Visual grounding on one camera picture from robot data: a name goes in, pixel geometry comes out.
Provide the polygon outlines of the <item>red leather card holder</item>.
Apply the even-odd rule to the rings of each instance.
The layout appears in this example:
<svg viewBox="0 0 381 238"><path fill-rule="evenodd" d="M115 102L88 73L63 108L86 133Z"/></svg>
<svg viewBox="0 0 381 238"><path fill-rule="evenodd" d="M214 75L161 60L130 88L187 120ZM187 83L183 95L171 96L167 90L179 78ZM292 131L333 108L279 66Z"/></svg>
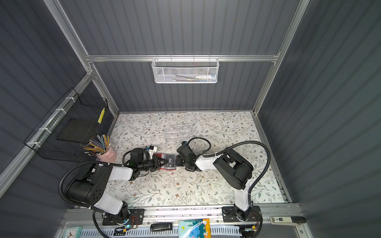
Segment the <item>red leather card holder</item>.
<svg viewBox="0 0 381 238"><path fill-rule="evenodd" d="M156 153L153 155L154 158L158 159L158 170L173 171L176 170L176 155L175 154L161 154Z"/></svg>

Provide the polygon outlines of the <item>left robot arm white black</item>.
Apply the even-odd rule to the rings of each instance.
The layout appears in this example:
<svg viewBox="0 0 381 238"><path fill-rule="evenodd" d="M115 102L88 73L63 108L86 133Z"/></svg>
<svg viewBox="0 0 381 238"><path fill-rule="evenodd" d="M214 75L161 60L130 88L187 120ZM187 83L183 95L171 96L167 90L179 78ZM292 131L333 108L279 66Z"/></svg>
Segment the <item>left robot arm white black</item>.
<svg viewBox="0 0 381 238"><path fill-rule="evenodd" d="M72 167L59 183L60 197L73 205L127 220L128 204L106 191L110 180L133 181L141 172L154 172L170 163L156 154L154 146L126 152L122 164L103 161L83 162Z"/></svg>

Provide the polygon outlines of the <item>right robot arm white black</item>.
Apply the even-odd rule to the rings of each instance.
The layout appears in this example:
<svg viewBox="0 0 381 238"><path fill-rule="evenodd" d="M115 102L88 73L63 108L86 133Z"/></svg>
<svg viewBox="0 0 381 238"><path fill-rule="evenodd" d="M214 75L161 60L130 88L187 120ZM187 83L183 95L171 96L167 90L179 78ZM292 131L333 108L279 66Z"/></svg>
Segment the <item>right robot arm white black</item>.
<svg viewBox="0 0 381 238"><path fill-rule="evenodd" d="M250 182L254 168L234 148L250 143L252 141L239 142L212 155L196 155L189 143L183 141L177 152L188 171L217 170L226 182L234 188L234 205L243 213L247 212L251 205L249 190L254 184Z"/></svg>

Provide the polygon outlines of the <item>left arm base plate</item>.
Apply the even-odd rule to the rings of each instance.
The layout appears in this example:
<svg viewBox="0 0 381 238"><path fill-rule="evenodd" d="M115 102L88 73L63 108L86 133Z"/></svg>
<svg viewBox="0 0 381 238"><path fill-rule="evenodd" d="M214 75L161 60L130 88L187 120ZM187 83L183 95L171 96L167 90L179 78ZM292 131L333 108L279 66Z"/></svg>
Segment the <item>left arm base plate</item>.
<svg viewBox="0 0 381 238"><path fill-rule="evenodd" d="M125 209L118 215L106 213L103 216L103 226L141 225L144 219L144 209Z"/></svg>

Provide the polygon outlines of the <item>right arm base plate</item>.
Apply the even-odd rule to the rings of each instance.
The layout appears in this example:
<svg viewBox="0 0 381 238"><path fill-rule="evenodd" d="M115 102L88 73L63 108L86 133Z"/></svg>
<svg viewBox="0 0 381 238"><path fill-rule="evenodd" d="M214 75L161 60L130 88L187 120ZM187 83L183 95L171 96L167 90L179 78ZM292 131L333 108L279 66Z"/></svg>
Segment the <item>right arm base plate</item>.
<svg viewBox="0 0 381 238"><path fill-rule="evenodd" d="M223 221L229 222L262 222L263 216L259 206L250 206L247 211L242 211L236 206L222 207Z"/></svg>

